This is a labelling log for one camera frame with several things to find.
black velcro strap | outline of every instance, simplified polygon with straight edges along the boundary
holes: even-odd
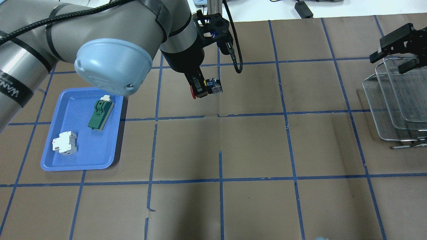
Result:
[[[50,13],[49,18],[53,18],[56,16],[56,14],[65,6],[71,5],[69,3],[64,3],[61,4],[59,6],[57,6],[56,8],[54,8],[52,10],[52,12]],[[55,55],[55,57],[57,57],[59,60],[61,61],[65,61],[60,55],[59,53],[56,51],[55,46],[53,45],[53,41],[52,41],[52,23],[46,25],[46,40],[47,40],[47,45],[49,45],[50,50],[52,51],[52,53]]]
[[[7,33],[0,30],[0,37],[6,37]],[[14,38],[11,40],[16,45],[22,47],[23,49],[27,50],[27,52],[31,53],[35,58],[37,58],[46,68],[48,72],[52,70],[52,66],[49,64],[49,62],[44,58],[39,52],[37,52],[34,48],[32,48],[30,45],[26,44],[22,40],[18,38]]]
[[[16,78],[0,70],[0,92],[24,107],[33,96],[33,92]]]

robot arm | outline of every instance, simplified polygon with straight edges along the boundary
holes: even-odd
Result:
[[[220,14],[192,15],[186,0],[116,0],[94,9],[7,0],[0,6],[0,132],[58,61],[74,63],[94,86],[128,96],[160,48],[171,68],[185,74],[194,96],[216,93],[219,80],[205,80],[199,66],[203,48],[215,42],[234,56],[228,25]]]

black cable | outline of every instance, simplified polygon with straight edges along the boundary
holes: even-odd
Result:
[[[70,19],[70,18],[76,18],[76,17],[82,17],[82,16],[96,14],[96,13],[105,11],[107,9],[110,9],[110,8],[116,7],[118,5],[122,5],[122,4],[125,4],[128,2],[131,2],[131,1],[134,1],[134,0],[117,0],[117,1],[109,2],[107,4],[104,4],[102,6],[99,6],[99,7],[93,8],[93,9],[87,9],[87,10],[76,11],[76,12],[69,12],[69,13],[65,13],[65,14],[61,14],[61,15],[52,17],[52,18],[46,18],[46,19],[37,21],[35,23],[24,26],[24,27],[22,27],[16,31],[9,33],[4,38],[0,38],[0,46],[6,42],[18,37],[18,36],[26,33],[26,32],[29,32],[33,29],[36,29],[40,26],[50,24],[50,23],[55,23],[55,22]]]
[[[227,0],[222,0],[222,3],[224,4],[228,18],[230,19],[231,29],[233,30],[234,39],[236,40],[236,49],[237,49],[237,54],[239,55],[239,61],[240,61],[239,67],[237,66],[237,59],[234,52],[231,52],[230,56],[231,56],[231,59],[233,60],[233,65],[234,65],[234,69],[236,70],[236,73],[241,73],[243,70],[243,60],[242,60],[242,51],[240,50],[239,40],[237,39],[236,28],[234,27],[233,18],[231,18],[231,13],[230,13],[230,9],[228,8]]]

green electronic component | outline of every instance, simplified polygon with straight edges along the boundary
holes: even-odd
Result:
[[[90,127],[92,130],[95,129],[102,131],[111,113],[111,110],[113,109],[113,106],[114,103],[110,100],[109,95],[104,95],[101,97],[101,99],[95,103],[95,111],[94,114],[92,114],[92,118],[89,121],[88,127]]]

white circuit breaker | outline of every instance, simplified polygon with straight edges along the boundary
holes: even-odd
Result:
[[[72,131],[62,132],[59,138],[52,141],[52,150],[62,155],[70,155],[77,152],[76,147],[77,135]]]

